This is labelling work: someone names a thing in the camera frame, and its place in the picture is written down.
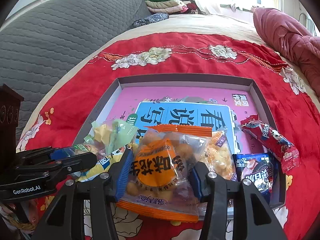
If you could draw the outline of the yellow snack packet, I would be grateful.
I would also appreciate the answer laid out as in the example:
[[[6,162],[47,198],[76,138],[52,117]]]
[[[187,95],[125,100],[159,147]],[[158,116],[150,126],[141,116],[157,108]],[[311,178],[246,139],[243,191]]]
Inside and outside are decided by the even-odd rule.
[[[80,177],[76,179],[79,182],[86,182],[93,180],[95,177],[101,173],[108,172],[110,167],[117,162],[120,162],[124,152],[127,150],[127,146],[123,146],[113,151],[109,155],[102,157],[98,154],[98,160],[96,165],[89,169],[88,171],[83,171],[80,173]]]

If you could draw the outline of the orange bread cake packet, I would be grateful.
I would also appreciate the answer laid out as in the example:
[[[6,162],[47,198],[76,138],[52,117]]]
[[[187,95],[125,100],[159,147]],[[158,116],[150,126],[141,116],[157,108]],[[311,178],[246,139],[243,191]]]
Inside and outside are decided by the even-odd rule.
[[[209,172],[232,180],[236,175],[229,143],[224,131],[212,132],[212,137],[199,161],[205,163]]]

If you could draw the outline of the green pastry packet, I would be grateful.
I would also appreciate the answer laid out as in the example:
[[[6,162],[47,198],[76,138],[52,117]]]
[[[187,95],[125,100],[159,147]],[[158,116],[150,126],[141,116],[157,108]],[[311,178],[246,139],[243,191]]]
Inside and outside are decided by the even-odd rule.
[[[90,133],[84,141],[93,145],[96,152],[104,157],[135,141],[138,127],[120,119],[103,123],[93,121]]]

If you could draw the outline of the orange clear biscuit bag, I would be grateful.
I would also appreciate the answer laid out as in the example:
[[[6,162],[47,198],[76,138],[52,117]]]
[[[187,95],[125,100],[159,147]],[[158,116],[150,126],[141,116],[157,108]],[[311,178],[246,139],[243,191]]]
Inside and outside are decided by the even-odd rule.
[[[146,217],[197,222],[198,201],[188,177],[211,137],[210,127],[148,127],[133,151],[126,191],[117,206]]]

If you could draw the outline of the blue oreo cookie packet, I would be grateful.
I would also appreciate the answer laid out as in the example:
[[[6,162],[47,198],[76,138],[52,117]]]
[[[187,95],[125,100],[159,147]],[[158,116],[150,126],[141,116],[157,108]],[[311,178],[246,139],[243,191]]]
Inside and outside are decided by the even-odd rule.
[[[268,153],[238,153],[233,160],[238,181],[250,180],[269,204],[277,166],[274,158]]]

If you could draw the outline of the red candy wrapper packet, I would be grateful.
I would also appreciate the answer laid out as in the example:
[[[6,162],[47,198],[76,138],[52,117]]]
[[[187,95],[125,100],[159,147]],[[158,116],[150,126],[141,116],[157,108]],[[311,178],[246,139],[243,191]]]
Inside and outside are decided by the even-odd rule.
[[[258,115],[250,115],[240,121],[242,131],[248,133],[281,163],[283,173],[300,165],[299,151],[296,146],[269,124],[262,122]]]

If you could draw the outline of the red floral blanket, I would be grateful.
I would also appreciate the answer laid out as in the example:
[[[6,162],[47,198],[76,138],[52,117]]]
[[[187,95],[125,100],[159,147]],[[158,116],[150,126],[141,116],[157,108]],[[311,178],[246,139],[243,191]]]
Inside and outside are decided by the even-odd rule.
[[[272,49],[224,35],[150,34],[118,41],[95,54],[41,106],[19,148],[69,146],[89,113],[118,77],[200,73],[253,79],[281,134],[298,148],[300,165],[288,173],[286,203],[278,212],[288,239],[302,239],[319,215],[319,110],[299,78]]]

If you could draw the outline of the grey cardboard box tray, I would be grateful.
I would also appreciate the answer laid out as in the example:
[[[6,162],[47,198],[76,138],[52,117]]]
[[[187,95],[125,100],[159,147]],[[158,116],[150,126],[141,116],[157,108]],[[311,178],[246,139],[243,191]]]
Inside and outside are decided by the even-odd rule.
[[[131,150],[128,184],[117,206],[139,215],[196,222],[221,205],[224,219],[234,210],[211,188],[212,180],[237,191],[244,183],[253,199],[272,209],[285,204],[285,175],[240,122],[262,120],[280,142],[273,116],[257,84],[243,77],[212,74],[153,74],[117,78],[91,111],[74,143],[101,140],[105,160]]]

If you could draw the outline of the pink and blue book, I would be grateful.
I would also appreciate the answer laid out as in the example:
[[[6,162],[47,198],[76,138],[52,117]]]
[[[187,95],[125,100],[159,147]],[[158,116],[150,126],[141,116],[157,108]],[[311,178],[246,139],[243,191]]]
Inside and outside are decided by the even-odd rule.
[[[240,129],[241,120],[257,113],[248,88],[121,86],[96,121],[128,121],[139,128],[137,138],[159,124],[210,127],[225,131],[233,153],[262,153],[263,146]]]

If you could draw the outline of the grey quilted headboard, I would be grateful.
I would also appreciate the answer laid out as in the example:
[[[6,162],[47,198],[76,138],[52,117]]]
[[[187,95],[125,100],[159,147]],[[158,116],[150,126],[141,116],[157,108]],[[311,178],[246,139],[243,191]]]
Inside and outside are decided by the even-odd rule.
[[[16,137],[65,74],[149,14],[144,0],[49,0],[9,23],[1,31],[1,83],[24,98]]]

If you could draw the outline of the dark blue patterned cushion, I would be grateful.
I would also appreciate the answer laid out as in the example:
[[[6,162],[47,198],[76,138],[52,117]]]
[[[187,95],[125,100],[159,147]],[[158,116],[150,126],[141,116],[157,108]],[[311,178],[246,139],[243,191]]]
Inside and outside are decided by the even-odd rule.
[[[134,21],[130,28],[131,29],[134,29],[134,28],[138,28],[138,27],[141,27],[141,26],[145,26],[145,25],[149,25],[149,24],[152,24],[152,23],[157,23],[157,22],[160,22],[160,21],[163,21],[163,20],[167,20],[169,18],[169,14],[166,14],[166,13],[155,13],[153,15],[150,15],[148,17],[145,17],[145,18],[141,18],[141,19],[138,19],[136,21]]]

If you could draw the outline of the pink quilted comforter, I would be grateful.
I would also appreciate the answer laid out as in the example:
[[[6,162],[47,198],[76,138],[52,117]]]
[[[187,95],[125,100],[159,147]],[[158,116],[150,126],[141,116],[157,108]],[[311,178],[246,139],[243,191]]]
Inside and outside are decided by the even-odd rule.
[[[261,39],[297,65],[319,95],[319,37],[277,9],[256,8],[253,22]]]

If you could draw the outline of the stack of folded clothes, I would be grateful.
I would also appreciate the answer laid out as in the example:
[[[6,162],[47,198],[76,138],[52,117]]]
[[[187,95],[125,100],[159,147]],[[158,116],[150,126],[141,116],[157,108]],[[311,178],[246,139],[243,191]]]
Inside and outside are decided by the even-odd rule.
[[[144,0],[152,14],[201,14],[194,0]]]

